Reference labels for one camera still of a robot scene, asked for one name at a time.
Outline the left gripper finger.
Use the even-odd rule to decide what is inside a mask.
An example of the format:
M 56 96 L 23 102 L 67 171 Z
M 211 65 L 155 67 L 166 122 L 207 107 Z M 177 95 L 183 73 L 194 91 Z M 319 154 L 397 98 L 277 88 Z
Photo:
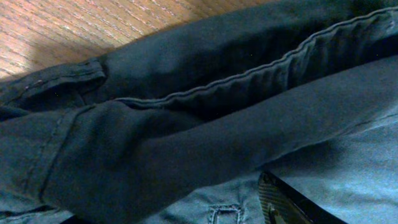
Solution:
M 269 224 L 346 224 L 270 172 L 259 178 L 259 201 Z

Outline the dark navy shorts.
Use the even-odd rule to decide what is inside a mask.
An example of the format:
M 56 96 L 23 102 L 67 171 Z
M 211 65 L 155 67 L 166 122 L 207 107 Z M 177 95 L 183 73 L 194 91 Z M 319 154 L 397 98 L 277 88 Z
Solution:
M 1 84 L 2 223 L 266 223 L 263 172 L 397 222 L 396 1 L 277 1 Z

